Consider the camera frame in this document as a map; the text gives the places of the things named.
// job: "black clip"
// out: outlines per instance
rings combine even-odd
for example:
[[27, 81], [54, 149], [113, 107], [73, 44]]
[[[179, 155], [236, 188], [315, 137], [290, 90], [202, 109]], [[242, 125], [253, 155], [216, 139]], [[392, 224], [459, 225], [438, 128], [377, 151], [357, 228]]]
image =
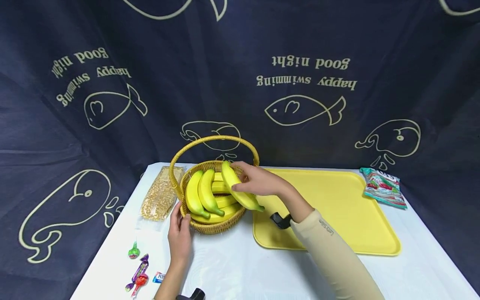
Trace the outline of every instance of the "black clip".
[[193, 294], [190, 298], [178, 295], [176, 300], [204, 300], [205, 299], [205, 293], [199, 288], [196, 288], [195, 291], [193, 291]]
[[279, 213], [274, 213], [270, 216], [270, 219], [272, 219], [278, 228], [287, 229], [290, 227], [290, 220], [292, 219], [292, 216], [288, 214], [285, 218], [282, 218]]

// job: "white tablecloth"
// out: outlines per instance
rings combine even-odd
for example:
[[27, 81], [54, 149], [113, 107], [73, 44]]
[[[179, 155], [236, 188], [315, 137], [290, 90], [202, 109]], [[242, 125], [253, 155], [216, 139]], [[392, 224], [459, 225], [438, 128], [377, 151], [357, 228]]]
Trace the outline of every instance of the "white tablecloth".
[[[132, 292], [125, 292], [124, 287], [140, 263], [127, 256], [135, 239], [141, 256], [150, 256], [150, 279], [137, 299], [152, 299], [159, 287], [152, 278], [157, 271], [165, 273], [170, 261], [169, 219], [161, 232], [136, 230], [135, 226], [148, 189], [162, 166], [167, 165], [156, 163], [147, 168], [71, 300], [129, 299]], [[193, 164], [177, 166], [190, 168]], [[480, 299], [410, 206], [407, 211], [381, 207], [402, 243], [402, 252], [396, 257], [359, 257], [387, 300]], [[189, 297], [197, 287], [208, 300], [313, 300], [333, 296], [306, 252], [268, 250], [255, 242], [251, 212], [225, 233], [194, 234], [193, 253], [184, 296]]]

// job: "lollipop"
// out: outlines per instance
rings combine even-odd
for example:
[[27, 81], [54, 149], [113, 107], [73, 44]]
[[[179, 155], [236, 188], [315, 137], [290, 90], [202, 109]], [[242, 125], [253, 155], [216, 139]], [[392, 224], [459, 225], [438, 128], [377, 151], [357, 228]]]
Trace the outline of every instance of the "lollipop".
[[128, 257], [131, 259], [137, 258], [140, 255], [140, 250], [137, 248], [137, 241], [133, 243], [133, 247], [128, 251]]
[[132, 282], [125, 286], [125, 290], [127, 292], [129, 292], [135, 286], [135, 284], [137, 283], [137, 278], [140, 277], [140, 275], [144, 274], [145, 271], [147, 270], [147, 268], [148, 268], [148, 254], [145, 254], [140, 259], [140, 261], [142, 261], [142, 262], [138, 266], [138, 269], [135, 272], [135, 274], [133, 275]]
[[140, 276], [137, 277], [137, 279], [135, 280], [135, 289], [133, 290], [133, 293], [132, 293], [132, 298], [135, 298], [137, 296], [137, 291], [138, 289], [145, 285], [148, 281], [148, 275], [143, 273], [143, 274], [140, 274]]

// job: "plastic bag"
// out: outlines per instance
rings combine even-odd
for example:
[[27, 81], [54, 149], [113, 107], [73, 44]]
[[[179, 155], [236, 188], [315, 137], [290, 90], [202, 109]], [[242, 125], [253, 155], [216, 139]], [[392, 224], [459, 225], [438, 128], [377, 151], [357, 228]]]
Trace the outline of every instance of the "plastic bag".
[[400, 179], [372, 168], [360, 168], [367, 186], [363, 193], [390, 206], [407, 209], [405, 197], [400, 192]]
[[[177, 194], [168, 177], [169, 167], [162, 167], [142, 202], [137, 219], [137, 229], [161, 231], [163, 221], [168, 217], [177, 201]], [[185, 174], [185, 168], [174, 167], [177, 181]]]

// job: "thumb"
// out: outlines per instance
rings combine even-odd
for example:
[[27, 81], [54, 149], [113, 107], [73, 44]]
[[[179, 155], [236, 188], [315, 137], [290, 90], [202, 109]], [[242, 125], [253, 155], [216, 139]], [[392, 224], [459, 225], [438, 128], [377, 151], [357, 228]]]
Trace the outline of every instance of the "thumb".
[[181, 221], [180, 232], [190, 232], [190, 214], [186, 214]]
[[245, 183], [237, 183], [232, 185], [234, 192], [249, 192], [252, 193], [253, 183], [251, 181]]

